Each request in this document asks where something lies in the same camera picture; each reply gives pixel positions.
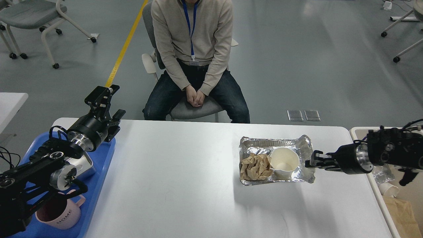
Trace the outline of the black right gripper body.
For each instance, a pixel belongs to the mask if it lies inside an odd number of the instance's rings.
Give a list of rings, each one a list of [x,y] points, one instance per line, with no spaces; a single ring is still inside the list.
[[[337,161],[340,170],[349,175],[368,174],[374,167],[369,159],[368,147],[365,143],[340,146],[334,152],[334,160]]]

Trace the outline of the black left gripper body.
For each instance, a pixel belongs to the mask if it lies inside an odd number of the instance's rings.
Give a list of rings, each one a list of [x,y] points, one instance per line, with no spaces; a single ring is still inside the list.
[[[80,146],[84,151],[95,151],[102,142],[114,138],[114,121],[109,113],[106,116],[88,113],[80,117],[68,130],[68,141]]]

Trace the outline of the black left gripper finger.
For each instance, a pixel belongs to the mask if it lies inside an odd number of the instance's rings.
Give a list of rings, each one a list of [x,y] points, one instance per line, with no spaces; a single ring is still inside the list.
[[[112,116],[112,119],[107,123],[107,136],[104,139],[104,142],[111,142],[111,140],[117,135],[120,131],[120,122],[122,117],[125,115],[126,111],[123,109],[119,109],[116,113]]]
[[[112,96],[120,89],[118,85],[111,85],[110,87],[97,86],[84,99],[85,104],[89,105],[91,114],[100,122],[110,120],[110,106]]]

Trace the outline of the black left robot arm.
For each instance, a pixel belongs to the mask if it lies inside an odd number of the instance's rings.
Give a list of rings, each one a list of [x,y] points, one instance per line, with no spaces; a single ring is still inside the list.
[[[89,113],[68,129],[52,126],[29,161],[1,174],[1,237],[24,232],[32,215],[53,198],[70,199],[88,192],[69,159],[88,158],[120,131],[125,110],[110,115],[118,85],[97,86],[86,98]]]

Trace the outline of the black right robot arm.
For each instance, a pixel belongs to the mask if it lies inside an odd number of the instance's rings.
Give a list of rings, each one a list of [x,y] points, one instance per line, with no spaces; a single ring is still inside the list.
[[[305,167],[355,175],[390,164],[404,173],[399,184],[406,186],[423,168],[423,137],[418,133],[421,121],[412,121],[402,128],[380,126],[376,131],[369,130],[364,139],[340,146],[336,152],[324,154],[315,150]]]

